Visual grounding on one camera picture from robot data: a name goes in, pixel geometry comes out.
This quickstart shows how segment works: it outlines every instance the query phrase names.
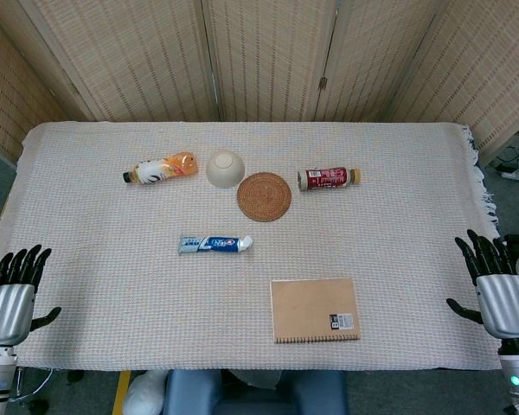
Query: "notebook spiral binding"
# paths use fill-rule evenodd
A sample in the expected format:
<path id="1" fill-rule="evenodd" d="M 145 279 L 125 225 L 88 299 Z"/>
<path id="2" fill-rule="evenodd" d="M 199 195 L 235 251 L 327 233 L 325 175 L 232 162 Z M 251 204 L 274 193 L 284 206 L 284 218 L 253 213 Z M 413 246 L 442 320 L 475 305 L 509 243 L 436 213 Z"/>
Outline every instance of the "notebook spiral binding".
<path id="1" fill-rule="evenodd" d="M 359 335 L 310 335 L 307 337 L 280 337 L 275 343 L 337 342 L 339 340 L 359 340 Z"/>

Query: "blue toothpaste packaging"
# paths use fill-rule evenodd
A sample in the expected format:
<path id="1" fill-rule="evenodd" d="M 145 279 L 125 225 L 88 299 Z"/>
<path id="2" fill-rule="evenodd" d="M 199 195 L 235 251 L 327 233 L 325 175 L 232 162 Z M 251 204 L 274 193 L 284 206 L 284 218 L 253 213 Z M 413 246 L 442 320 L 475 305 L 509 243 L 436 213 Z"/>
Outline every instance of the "blue toothpaste packaging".
<path id="1" fill-rule="evenodd" d="M 252 246 L 252 237 L 228 238 L 225 236 L 182 236 L 179 241 L 179 253 L 192 252 L 242 252 Z"/>

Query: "white tablecloth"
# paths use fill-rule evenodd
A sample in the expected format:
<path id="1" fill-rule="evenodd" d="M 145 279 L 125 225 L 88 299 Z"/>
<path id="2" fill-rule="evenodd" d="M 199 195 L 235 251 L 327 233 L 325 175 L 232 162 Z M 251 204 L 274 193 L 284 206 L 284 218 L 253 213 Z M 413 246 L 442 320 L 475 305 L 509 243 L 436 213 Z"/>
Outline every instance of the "white tablecloth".
<path id="1" fill-rule="evenodd" d="M 497 342 L 448 309 L 477 307 L 454 237 L 495 237 L 456 124 L 53 123 L 24 142 L 0 222 L 0 258 L 53 249 L 20 364 L 83 369 L 498 367 Z M 214 188 L 205 165 L 239 153 L 247 176 L 271 171 L 292 189 L 281 219 L 259 223 L 237 188 Z M 125 184 L 136 162 L 194 151 L 197 176 Z M 300 193 L 297 170 L 357 167 L 359 186 Z M 177 254 L 181 235 L 253 236 L 240 254 Z M 273 279 L 352 277 L 356 342 L 275 344 Z"/>

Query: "door hinge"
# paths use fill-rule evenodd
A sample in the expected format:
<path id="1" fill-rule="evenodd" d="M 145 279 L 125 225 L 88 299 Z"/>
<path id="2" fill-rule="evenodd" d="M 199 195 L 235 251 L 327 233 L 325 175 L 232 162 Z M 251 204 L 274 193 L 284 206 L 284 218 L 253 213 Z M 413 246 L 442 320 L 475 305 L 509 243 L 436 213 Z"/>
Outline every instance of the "door hinge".
<path id="1" fill-rule="evenodd" d="M 327 79 L 325 77 L 322 77 L 319 80 L 319 89 L 324 90 L 327 87 Z"/>

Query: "orange juice bottle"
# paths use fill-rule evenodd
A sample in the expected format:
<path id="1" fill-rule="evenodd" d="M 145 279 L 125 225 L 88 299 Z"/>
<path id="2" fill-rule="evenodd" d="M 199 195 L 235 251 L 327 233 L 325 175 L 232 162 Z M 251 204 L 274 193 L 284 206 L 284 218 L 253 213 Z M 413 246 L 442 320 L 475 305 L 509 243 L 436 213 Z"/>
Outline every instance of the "orange juice bottle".
<path id="1" fill-rule="evenodd" d="M 195 175 L 197 172 L 195 155 L 183 152 L 153 162 L 141 162 L 132 171 L 126 171 L 123 180 L 125 183 L 150 184 L 170 177 Z"/>

